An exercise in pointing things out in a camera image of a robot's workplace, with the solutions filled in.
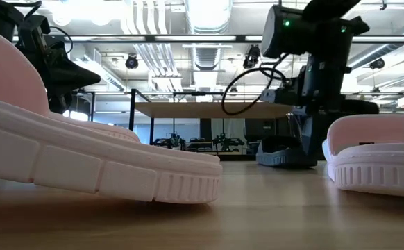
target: wooden floor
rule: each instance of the wooden floor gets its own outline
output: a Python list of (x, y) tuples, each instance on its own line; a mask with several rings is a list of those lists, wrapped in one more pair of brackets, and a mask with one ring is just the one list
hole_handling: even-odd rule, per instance
[(200, 206), (0, 181), (0, 249), (404, 249), (404, 198), (252, 162), (224, 163), (219, 200)]

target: ceiling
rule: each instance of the ceiling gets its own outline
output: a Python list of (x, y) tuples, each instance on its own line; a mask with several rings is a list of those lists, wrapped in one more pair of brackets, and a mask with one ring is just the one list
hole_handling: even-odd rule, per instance
[[(127, 15), (124, 13), (122, 6), (124, 1), (112, 0), (99, 2), (98, 8), (90, 8), (90, 4), (98, 2), (97, 0), (75, 0), (76, 9), (70, 10), (72, 20), (68, 25), (61, 26), (70, 35), (123, 35), (120, 19)], [(214, 0), (204, 0), (207, 5), (216, 4)], [(147, 9), (146, 1), (134, 0), (134, 7), (137, 10), (137, 4), (144, 4), (144, 23), (146, 26)], [(226, 34), (262, 34), (264, 23), (267, 18), (268, 9), (277, 1), (267, 0), (233, 0), (233, 8), (231, 10), (230, 21)], [(283, 0), (283, 5), (291, 8), (302, 9), (308, 0)], [(402, 35), (404, 34), (404, 0), (385, 0), (387, 8), (380, 10), (382, 0), (362, 0), (360, 4), (345, 15), (345, 18), (361, 16), (362, 19), (370, 26), (370, 31), (365, 35)], [(59, 5), (62, 3), (57, 0), (44, 0), (43, 6), (39, 13), (46, 15), (51, 25), (57, 24), (53, 21), (53, 13), (58, 13)], [(210, 8), (206, 10), (206, 16), (210, 16)], [(109, 23), (103, 26), (94, 24), (92, 21), (96, 18), (110, 19)], [(165, 1), (165, 23), (169, 34), (188, 34), (185, 4), (181, 0)], [(211, 90), (222, 90), (233, 80), (238, 74), (244, 71), (242, 63), (244, 54), (248, 51), (250, 44), (226, 44), (231, 48), (222, 49), (221, 63), (217, 69), (216, 86)], [(349, 56), (349, 62), (373, 51), (380, 45), (373, 44), (353, 44)], [(149, 68), (146, 66), (142, 58), (139, 59), (139, 67), (137, 69), (127, 69), (125, 60), (130, 53), (137, 53), (133, 44), (124, 43), (93, 43), (79, 44), (76, 42), (74, 53), (87, 53), (92, 55), (97, 50), (102, 55), (101, 64), (119, 80), (121, 80), (126, 89), (137, 88), (141, 91), (155, 91), (155, 87), (149, 83)], [(182, 44), (171, 44), (171, 51), (176, 62), (178, 73), (182, 76), (180, 84), (183, 90), (195, 89), (193, 63), (190, 49), (184, 49)], [(395, 83), (395, 80), (404, 78), (404, 46), (384, 55), (382, 59), (386, 62), (383, 69), (375, 69), (372, 71), (366, 67), (354, 69), (351, 74), (346, 76), (343, 83), (343, 92), (368, 92), (373, 86), (384, 86), (386, 83), (392, 83), (389, 87), (383, 88), (382, 91), (398, 92), (404, 91), (404, 80)], [(288, 76), (296, 76), (299, 69), (306, 63), (307, 56), (289, 56), (279, 67), (283, 73)], [(239, 91), (259, 92), (267, 84), (267, 78), (256, 73), (244, 77), (239, 82)], [(94, 91), (115, 91), (110, 85), (102, 81), (98, 85), (90, 86), (87, 90)], [(398, 97), (380, 98), (374, 101), (379, 104), (387, 104), (396, 101)]]

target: white rubber sole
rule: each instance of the white rubber sole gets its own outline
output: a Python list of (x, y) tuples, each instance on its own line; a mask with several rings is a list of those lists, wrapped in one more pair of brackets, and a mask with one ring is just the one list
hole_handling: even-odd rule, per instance
[(138, 201), (217, 198), (219, 159), (127, 142), (0, 102), (0, 178)]
[(343, 151), (343, 156), (340, 153), (327, 164), (329, 176), (339, 189), (404, 196), (404, 151), (356, 153), (357, 150), (354, 147)]

